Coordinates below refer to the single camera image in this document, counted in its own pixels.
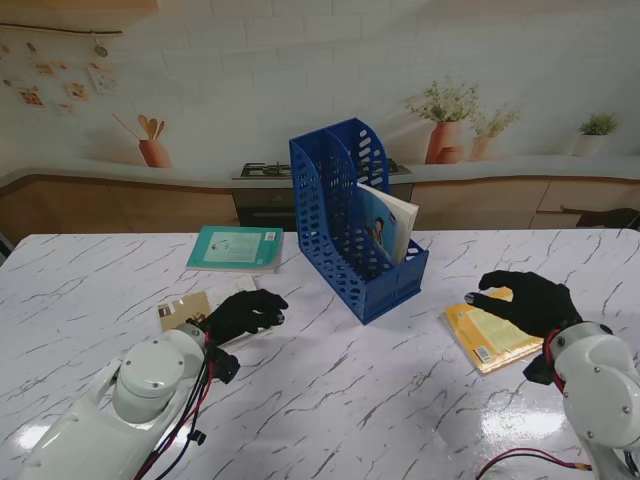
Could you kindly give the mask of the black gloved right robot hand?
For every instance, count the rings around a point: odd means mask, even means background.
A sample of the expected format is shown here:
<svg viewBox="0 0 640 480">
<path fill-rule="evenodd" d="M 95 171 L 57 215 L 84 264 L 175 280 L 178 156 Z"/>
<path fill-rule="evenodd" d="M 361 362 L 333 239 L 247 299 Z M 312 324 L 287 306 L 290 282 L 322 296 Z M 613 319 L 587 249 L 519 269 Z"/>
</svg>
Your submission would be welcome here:
<svg viewBox="0 0 640 480">
<path fill-rule="evenodd" d="M 470 292 L 465 295 L 465 302 L 538 338 L 546 338 L 554 330 L 583 321 L 564 284 L 553 283 L 533 272 L 504 270 L 486 273 L 479 282 L 482 291 L 502 287 L 511 290 L 511 301 Z"/>
</svg>

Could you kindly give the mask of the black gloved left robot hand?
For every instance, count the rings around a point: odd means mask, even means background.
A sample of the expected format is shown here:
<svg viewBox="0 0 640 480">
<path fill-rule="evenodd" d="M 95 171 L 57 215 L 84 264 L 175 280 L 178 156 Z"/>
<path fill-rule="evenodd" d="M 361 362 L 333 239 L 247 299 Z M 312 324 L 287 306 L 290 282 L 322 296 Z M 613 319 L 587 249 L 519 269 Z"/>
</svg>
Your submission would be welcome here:
<svg viewBox="0 0 640 480">
<path fill-rule="evenodd" d="M 265 289 L 241 291 L 226 300 L 199 323 L 208 338 L 216 345 L 228 343 L 245 333 L 256 334 L 282 325 L 288 303 Z"/>
</svg>

